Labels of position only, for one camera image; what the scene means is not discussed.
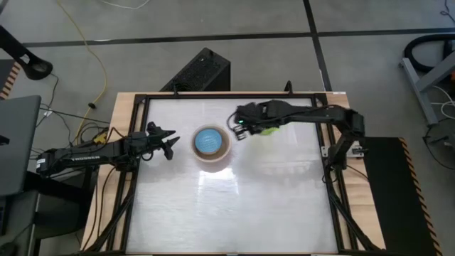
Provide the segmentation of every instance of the gray floor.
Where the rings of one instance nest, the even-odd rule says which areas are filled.
[[[450,28],[439,14],[443,0],[310,0],[318,31],[365,31],[409,28]],[[140,0],[117,0],[137,6]],[[298,0],[151,0],[144,8],[118,9],[100,1],[68,1],[87,39],[156,38],[244,33],[309,32],[306,12]],[[449,0],[455,10],[455,3]],[[10,0],[0,24],[27,43],[78,41],[77,31],[55,0]],[[423,194],[444,255],[455,255],[455,172],[440,167],[422,142],[426,123],[405,74],[397,64],[402,50],[421,35],[349,36],[321,38],[328,74],[335,91],[346,91],[352,108],[365,115],[367,135],[404,137],[408,141]],[[439,46],[416,50],[422,61],[439,61]],[[323,89],[311,38],[275,38],[236,41],[140,43],[92,47],[106,65],[109,87],[90,116],[109,121],[116,94],[122,91],[159,90],[198,51],[208,47],[232,62],[232,90],[283,89],[287,80],[296,90]],[[84,114],[87,103],[102,89],[96,60],[83,46],[31,48],[55,66],[60,77],[53,107]],[[0,58],[9,58],[0,53]],[[39,94],[49,102],[55,78],[28,80],[21,72],[11,97]],[[434,100],[445,102],[439,92]],[[72,130],[80,120],[66,117]],[[51,148],[68,143],[61,119],[51,115],[36,131],[34,147]],[[440,147],[437,156],[455,166]],[[74,235],[46,240],[42,255],[74,252]]]

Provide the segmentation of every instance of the black speaker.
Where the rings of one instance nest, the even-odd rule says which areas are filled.
[[[160,91],[230,91],[230,61],[204,48]]]

